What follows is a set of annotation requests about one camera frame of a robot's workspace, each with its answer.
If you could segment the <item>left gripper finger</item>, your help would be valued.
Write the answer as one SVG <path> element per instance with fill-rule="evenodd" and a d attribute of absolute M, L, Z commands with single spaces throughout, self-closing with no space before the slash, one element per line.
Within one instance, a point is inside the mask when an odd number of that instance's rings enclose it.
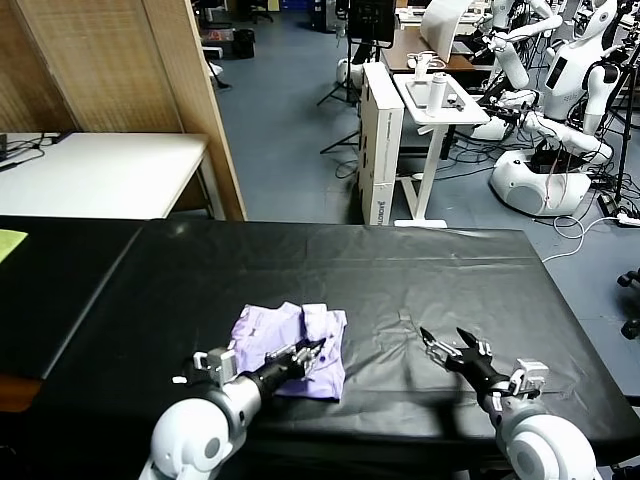
<path fill-rule="evenodd" d="M 303 347 L 294 355 L 297 376 L 308 376 L 317 363 L 321 347 Z"/>
<path fill-rule="evenodd" d="M 326 339 L 320 340 L 310 340 L 310 339 L 301 339 L 297 343 L 283 346 L 273 352 L 268 352 L 265 354 L 266 361 L 276 361 L 283 360 L 286 356 L 294 358 L 294 355 L 297 351 L 299 351 L 303 347 L 321 347 L 323 348 Z"/>

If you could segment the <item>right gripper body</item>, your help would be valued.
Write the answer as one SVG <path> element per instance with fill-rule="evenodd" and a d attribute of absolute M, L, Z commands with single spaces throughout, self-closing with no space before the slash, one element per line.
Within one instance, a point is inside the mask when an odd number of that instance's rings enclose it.
<path fill-rule="evenodd" d="M 448 355 L 445 368 L 460 374 L 480 398 L 505 390 L 508 386 L 509 377 L 493 368 L 492 357 L 473 349 L 462 349 L 460 354 Z"/>

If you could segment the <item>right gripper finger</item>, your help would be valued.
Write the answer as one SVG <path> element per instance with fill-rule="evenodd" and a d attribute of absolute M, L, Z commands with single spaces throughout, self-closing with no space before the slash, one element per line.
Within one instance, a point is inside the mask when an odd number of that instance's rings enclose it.
<path fill-rule="evenodd" d="M 437 340 L 429 331 L 420 327 L 419 333 L 427 356 L 436 364 L 445 364 L 448 360 L 461 360 L 462 352 L 457 348 Z"/>
<path fill-rule="evenodd" d="M 467 331 L 461 327 L 456 328 L 457 333 L 467 345 L 467 350 L 474 354 L 478 358 L 492 359 L 493 352 L 491 350 L 490 343 L 486 340 L 479 339 L 470 331 Z"/>

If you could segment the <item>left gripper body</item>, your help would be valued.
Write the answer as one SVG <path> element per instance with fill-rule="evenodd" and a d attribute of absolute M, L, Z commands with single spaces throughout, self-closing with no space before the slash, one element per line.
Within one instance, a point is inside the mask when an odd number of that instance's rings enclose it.
<path fill-rule="evenodd" d="M 298 380 L 306 375 L 305 368 L 293 357 L 270 360 L 252 373 L 252 381 L 261 395 L 274 395 L 289 380 Z"/>

